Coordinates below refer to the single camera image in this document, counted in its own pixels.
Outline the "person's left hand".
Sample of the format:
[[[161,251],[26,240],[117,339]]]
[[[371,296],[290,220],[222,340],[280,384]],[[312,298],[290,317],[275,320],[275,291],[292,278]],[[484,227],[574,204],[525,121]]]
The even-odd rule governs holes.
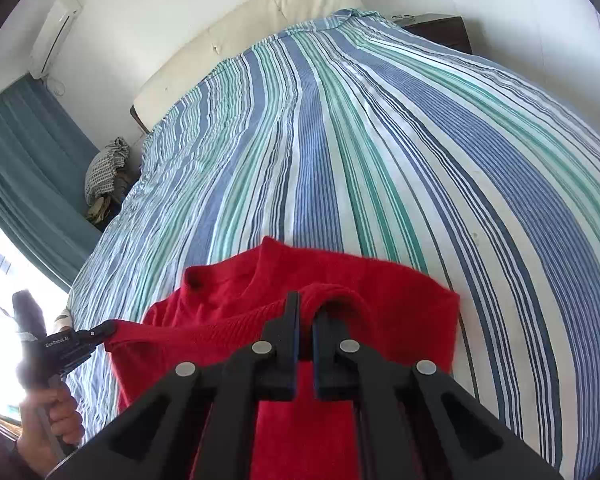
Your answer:
[[[20,416],[21,434],[16,449],[42,478],[61,462],[56,453],[59,442],[77,446],[84,437],[78,404],[63,382],[54,388],[29,390],[20,404]]]

